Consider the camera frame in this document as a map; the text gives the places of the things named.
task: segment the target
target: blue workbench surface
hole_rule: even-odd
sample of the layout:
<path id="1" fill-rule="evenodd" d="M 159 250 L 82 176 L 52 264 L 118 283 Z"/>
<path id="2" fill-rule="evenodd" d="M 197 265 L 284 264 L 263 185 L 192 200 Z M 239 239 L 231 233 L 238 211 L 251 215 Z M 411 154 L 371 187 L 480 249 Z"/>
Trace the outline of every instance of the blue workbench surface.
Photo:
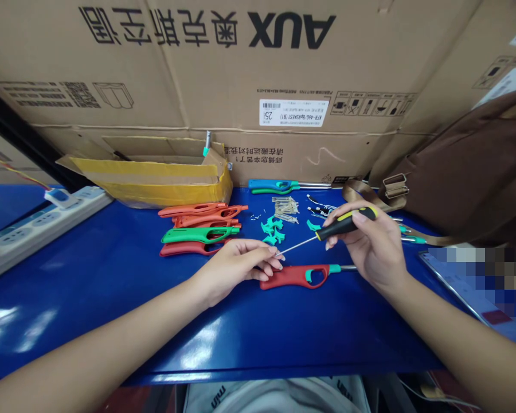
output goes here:
<path id="1" fill-rule="evenodd" d="M 44 202 L 38 185 L 0 185 L 0 230 Z"/>
<path id="2" fill-rule="evenodd" d="M 320 202 L 344 202 L 338 190 L 309 191 Z M 305 191 L 300 224 L 285 223 L 288 248 L 312 233 Z M 273 214 L 270 194 L 233 192 L 249 205 L 237 218 L 239 237 L 262 239 L 260 222 Z M 250 220 L 252 214 L 262 217 Z M 404 212 L 394 216 L 405 218 Z M 310 218 L 313 223 L 321 220 Z M 0 378 L 61 344 L 174 287 L 208 258 L 159 257 L 172 226 L 156 211 L 114 202 L 0 276 Z M 425 246 L 404 243 L 409 272 L 457 304 L 417 258 Z M 326 252 L 314 241 L 287 253 L 284 265 L 350 264 L 344 245 Z M 204 312 L 128 380 L 160 384 L 269 377 L 410 372 L 442 367 L 390 305 L 357 273 L 333 274 L 317 290 L 286 286 L 262 291 L 246 281 Z"/>

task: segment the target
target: screwdriver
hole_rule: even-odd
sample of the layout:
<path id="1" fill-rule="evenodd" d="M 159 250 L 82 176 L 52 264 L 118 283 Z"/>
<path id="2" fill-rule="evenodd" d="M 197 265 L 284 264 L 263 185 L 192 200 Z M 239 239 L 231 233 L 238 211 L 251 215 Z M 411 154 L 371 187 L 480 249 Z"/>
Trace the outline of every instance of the screwdriver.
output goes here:
<path id="1" fill-rule="evenodd" d="M 363 206 L 362 208 L 359 208 L 359 212 L 363 215 L 365 215 L 367 218 L 369 218 L 371 221 L 374 221 L 378 217 L 378 213 L 374 208 L 371 208 L 370 206 Z M 310 241 L 313 241 L 314 239 L 318 239 L 319 241 L 326 240 L 332 235 L 339 235 L 343 233 L 348 233 L 355 231 L 357 227 L 353 223 L 352 220 L 352 214 L 354 211 L 350 211 L 348 213 L 345 213 L 342 216 L 339 216 L 336 221 L 334 221 L 332 224 L 326 226 L 325 228 L 318 229 L 315 231 L 315 236 L 313 238 L 308 239 L 307 241 L 301 242 L 298 245 L 295 245 L 294 247 L 291 247 L 287 250 L 284 250 L 277 255 L 284 254 L 285 252 L 288 252 L 290 250 L 294 250 L 297 247 L 300 247 Z"/>

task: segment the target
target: right hand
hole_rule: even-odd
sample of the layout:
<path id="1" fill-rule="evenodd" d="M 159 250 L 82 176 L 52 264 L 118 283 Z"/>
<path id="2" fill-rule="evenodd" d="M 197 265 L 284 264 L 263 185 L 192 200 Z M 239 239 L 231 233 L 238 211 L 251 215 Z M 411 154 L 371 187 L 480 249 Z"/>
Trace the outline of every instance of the right hand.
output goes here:
<path id="1" fill-rule="evenodd" d="M 339 206 L 329 214 L 323 226 L 361 207 L 374 208 L 378 212 L 377 219 L 371 221 L 355 211 L 352 215 L 353 222 L 359 229 L 329 237 L 326 248 L 332 248 L 338 240 L 344 241 L 362 277 L 381 294 L 394 292 L 411 276 L 405 266 L 401 232 L 393 219 L 379 207 L 360 200 Z"/>

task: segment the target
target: power socket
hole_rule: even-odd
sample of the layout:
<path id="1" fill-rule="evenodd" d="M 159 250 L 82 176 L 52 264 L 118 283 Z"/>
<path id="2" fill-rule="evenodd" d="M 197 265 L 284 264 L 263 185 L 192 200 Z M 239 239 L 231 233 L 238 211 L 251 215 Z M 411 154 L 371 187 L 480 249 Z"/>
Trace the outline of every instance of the power socket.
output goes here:
<path id="1" fill-rule="evenodd" d="M 73 195 L 79 200 L 68 208 L 51 205 L 0 232 L 0 275 L 113 200 L 97 186 L 86 186 Z"/>

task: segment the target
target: wire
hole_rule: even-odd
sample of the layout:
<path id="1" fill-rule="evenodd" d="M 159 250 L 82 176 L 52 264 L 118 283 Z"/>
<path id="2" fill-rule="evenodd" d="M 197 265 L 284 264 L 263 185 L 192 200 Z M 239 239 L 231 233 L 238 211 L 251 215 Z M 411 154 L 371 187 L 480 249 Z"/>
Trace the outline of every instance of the wire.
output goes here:
<path id="1" fill-rule="evenodd" d="M 411 387 L 409 387 L 407 384 L 405 384 L 405 382 L 403 380 L 400 379 L 400 382 L 405 387 L 407 387 L 407 389 L 409 389 L 415 396 L 420 397 L 421 399 L 426 400 L 427 402 L 455 403 L 455 404 L 462 404 L 463 406 L 467 406 L 467 407 L 472 407 L 472 408 L 475 408 L 475 409 L 478 409 L 478 410 L 482 409 L 481 407 L 476 406 L 475 404 L 466 403 L 466 402 L 463 402 L 462 400 L 457 399 L 457 398 L 455 398 L 455 399 L 429 399 L 429 398 L 426 398 L 424 396 L 421 396 L 415 390 L 411 389 Z"/>
<path id="2" fill-rule="evenodd" d="M 35 184 L 39 185 L 40 187 L 44 188 L 45 190 L 52 190 L 52 188 L 50 186 L 43 184 L 39 180 L 28 176 L 26 173 L 23 173 L 20 170 L 15 169 L 14 167 L 12 167 L 11 165 L 9 165 L 8 163 L 6 163 L 5 161 L 3 161 L 1 159 L 0 159 L 0 165 L 2 165 L 8 171 L 15 172 L 16 174 L 18 174 L 21 178 L 25 179 L 26 181 L 34 182 Z"/>

